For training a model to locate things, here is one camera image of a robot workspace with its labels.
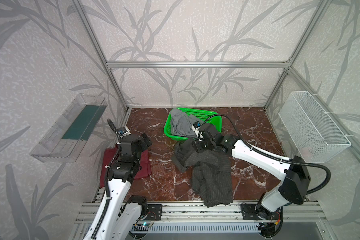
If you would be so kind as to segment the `aluminium cage frame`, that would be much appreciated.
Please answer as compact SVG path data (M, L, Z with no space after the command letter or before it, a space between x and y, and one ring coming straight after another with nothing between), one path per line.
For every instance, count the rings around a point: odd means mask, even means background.
M106 71L106 75L113 84L114 89L119 94L119 97L122 99L124 106L127 106L125 98L123 97L119 86L116 83L115 78L113 77L110 68L282 68L283 73L279 77L276 86L273 88L270 97L265 103L265 108L269 107L270 102L275 97L277 91L281 88L286 76L292 77L296 84L304 91L309 92L311 96L319 103L324 110L326 110L329 116L333 119L335 124L340 128L341 131L345 134L350 134L350 130L345 127L341 122L338 115L330 111L329 106L325 103L324 100L317 94L317 92L307 83L303 77L298 73L294 68L294 63L301 55L301 52L309 41L309 38L313 35L315 28L319 25L319 22L324 17L327 9L329 8L332 1L319 1L316 10L312 18L310 19L307 27L305 28L301 38L298 41L297 46L295 47L291 57L287 61L121 61L121 62L108 62L100 48L100 44L95 36L95 32L91 27L88 16L84 5L80 1L72 1L73 9L78 14L80 22L83 24L83 27L95 48L95 51L100 58L101 66Z

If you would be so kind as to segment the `dark grey striped shirt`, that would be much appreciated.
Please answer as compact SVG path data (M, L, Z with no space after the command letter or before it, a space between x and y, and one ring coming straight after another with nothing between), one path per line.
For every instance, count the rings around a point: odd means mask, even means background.
M230 158L210 150L197 153L192 143L191 138L177 142L171 160L182 173L189 167L193 169L191 187L206 207L232 203L234 199Z

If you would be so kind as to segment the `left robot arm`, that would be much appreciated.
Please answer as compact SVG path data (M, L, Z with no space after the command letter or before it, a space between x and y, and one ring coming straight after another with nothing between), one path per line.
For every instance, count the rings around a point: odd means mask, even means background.
M85 240L124 240L133 225L147 214L147 199L132 196L123 201L140 170L141 155L152 142L146 134L122 136L109 165L106 166L105 192Z

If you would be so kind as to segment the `clear plastic wall bin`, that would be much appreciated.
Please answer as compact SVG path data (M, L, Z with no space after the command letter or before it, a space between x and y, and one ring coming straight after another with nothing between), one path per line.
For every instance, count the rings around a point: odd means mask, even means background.
M42 163L74 163L107 106L105 97L78 94L30 155Z

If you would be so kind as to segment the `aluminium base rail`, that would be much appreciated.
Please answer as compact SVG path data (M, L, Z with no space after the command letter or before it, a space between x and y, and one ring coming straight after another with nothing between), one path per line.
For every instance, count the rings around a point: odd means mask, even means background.
M207 208L200 201L151 202L161 204L161 222L239 222L243 220L241 201L229 205ZM285 222L326 222L328 219L318 202L305 202L303 205L284 206Z

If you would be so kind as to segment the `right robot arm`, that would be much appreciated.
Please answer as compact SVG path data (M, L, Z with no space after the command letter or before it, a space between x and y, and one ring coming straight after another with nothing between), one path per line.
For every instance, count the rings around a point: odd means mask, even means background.
M245 214L269 220L279 216L284 205L302 205L305 202L311 178L308 166L301 158L290 159L272 154L249 144L240 136L224 136L210 123L202 125L195 122L192 130L198 138L193 143L198 153L214 150L227 154L267 171L280 181L276 187L264 193L256 205L243 206Z

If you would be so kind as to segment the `light grey shirt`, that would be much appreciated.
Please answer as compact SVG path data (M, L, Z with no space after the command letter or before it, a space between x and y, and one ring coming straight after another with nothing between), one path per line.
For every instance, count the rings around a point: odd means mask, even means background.
M172 109L171 114L171 134L174 136L197 138L192 126L195 122L202 121L194 115L187 115L179 109Z

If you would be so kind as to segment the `maroon folded shirt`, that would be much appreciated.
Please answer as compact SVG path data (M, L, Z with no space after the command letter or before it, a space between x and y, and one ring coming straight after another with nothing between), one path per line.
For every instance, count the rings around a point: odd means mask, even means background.
M106 173L106 165L108 165L113 156L115 155L117 149L106 149L103 155L103 163L102 163L102 171L100 177L100 188L105 187L105 173ZM141 160L140 160L140 170L137 172L135 176L135 180L143 179L152 174L151 163L149 160L149 152L148 150L142 152Z

